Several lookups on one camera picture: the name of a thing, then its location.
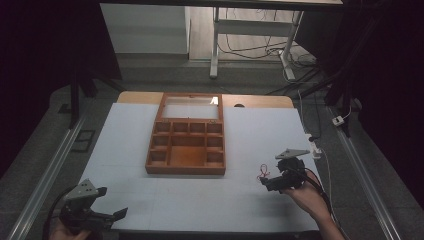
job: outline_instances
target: wall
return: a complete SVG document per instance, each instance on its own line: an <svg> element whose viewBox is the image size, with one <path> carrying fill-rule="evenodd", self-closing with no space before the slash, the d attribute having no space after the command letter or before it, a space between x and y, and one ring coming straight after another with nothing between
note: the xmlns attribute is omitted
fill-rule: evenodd
<svg viewBox="0 0 424 240"><path fill-rule="evenodd" d="M101 4L101 8L115 53L188 53L188 7Z"/></svg>

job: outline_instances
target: white mat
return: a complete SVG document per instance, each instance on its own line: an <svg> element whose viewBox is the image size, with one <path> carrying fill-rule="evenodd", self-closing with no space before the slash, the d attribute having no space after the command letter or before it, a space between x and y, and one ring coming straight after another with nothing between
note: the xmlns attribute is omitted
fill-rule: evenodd
<svg viewBox="0 0 424 240"><path fill-rule="evenodd" d="M93 210L128 207L113 226L125 230L286 232L317 229L286 195L256 179L265 163L279 176L274 156L309 149L296 109L224 108L227 171L224 176L149 175L144 164L158 105L112 106L81 177L107 187ZM317 173L310 154L300 157Z"/></svg>

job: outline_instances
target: human hand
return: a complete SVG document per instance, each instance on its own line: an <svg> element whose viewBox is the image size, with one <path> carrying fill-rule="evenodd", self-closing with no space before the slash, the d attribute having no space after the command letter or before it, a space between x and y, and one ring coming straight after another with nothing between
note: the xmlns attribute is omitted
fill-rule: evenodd
<svg viewBox="0 0 424 240"><path fill-rule="evenodd" d="M82 230L78 235L73 235L63 223L58 220L55 229L52 231L49 240L85 240L90 231Z"/></svg>
<svg viewBox="0 0 424 240"><path fill-rule="evenodd" d="M311 171L306 170L306 174L317 184L319 183L318 179ZM331 219L324 199L318 193L317 189L308 181L305 181L298 189L284 189L281 192L289 195L294 202L305 212L309 213L315 221L326 221Z"/></svg>

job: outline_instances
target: metal stand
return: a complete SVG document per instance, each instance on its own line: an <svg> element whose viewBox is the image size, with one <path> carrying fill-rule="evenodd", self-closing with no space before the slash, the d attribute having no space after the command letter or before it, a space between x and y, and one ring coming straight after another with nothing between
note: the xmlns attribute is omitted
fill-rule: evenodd
<svg viewBox="0 0 424 240"><path fill-rule="evenodd" d="M288 35L286 46L284 47L284 51L282 53L280 52L280 59L281 59L281 62L283 63L284 72L286 73L287 80L289 80L289 81L293 81L293 80L296 79L294 74L293 74L293 70L290 67L290 63L288 61L288 56L289 56L289 53L290 53L290 48L293 44L294 37L296 36L297 28L299 27L299 23L300 23L300 19L302 17L302 14L303 14L303 11L302 12L299 12L299 11L294 12L295 16L294 16L294 20L293 20L293 25L290 29L290 33Z"/></svg>
<svg viewBox="0 0 424 240"><path fill-rule="evenodd" d="M218 77L218 35L219 34L235 34L235 35L252 35L252 36L276 36L287 37L287 44L284 51L280 52L280 59L284 66L284 71L288 80L295 80L293 71L289 65L288 55L292 46L294 37L299 26L302 11L295 11L293 22L265 22L265 21L245 21L219 19L219 7L214 8L214 34L211 57L210 78Z"/></svg>

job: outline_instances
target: table leg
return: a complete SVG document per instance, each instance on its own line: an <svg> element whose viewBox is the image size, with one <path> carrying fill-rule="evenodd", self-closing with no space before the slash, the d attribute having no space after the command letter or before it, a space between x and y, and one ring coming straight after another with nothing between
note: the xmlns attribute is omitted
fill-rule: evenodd
<svg viewBox="0 0 424 240"><path fill-rule="evenodd" d="M215 17L213 20L213 46L211 57L211 71L209 77L215 79L218 77L218 28L219 28L219 7L215 8Z"/></svg>
<svg viewBox="0 0 424 240"><path fill-rule="evenodd" d="M288 55L290 53L290 48L292 46L294 37L296 36L297 28L299 27L299 22L302 17L302 14L303 14L303 11L294 12L293 25L290 29L286 47L284 48L284 51L280 51L280 59L281 59L281 62L283 63L284 72L286 73L288 81L293 81L296 79L294 77L293 70L291 69L290 63L288 61Z"/></svg>

